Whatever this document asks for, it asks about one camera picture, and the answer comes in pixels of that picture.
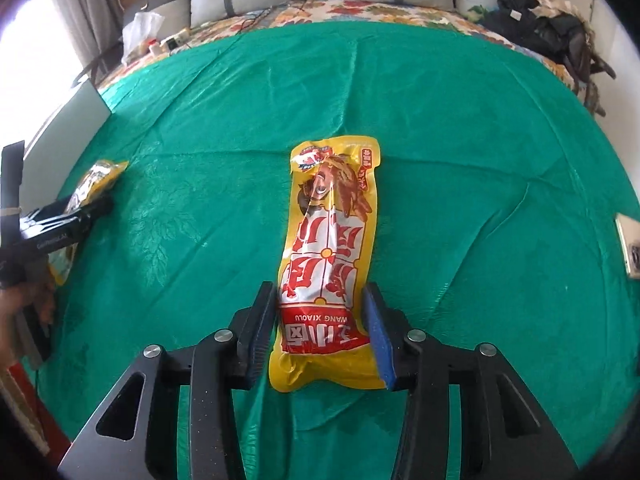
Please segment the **person's left hand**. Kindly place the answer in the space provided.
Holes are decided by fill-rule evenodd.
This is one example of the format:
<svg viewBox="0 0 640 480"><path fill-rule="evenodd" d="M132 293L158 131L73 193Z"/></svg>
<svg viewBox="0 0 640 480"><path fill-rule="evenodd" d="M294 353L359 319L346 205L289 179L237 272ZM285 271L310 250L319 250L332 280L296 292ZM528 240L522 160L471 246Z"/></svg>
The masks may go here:
<svg viewBox="0 0 640 480"><path fill-rule="evenodd" d="M55 284L50 281L21 283L1 291L1 369L7 370L18 360L18 343L15 335L15 318L29 306L33 306L39 321L51 325L55 310Z"/></svg>

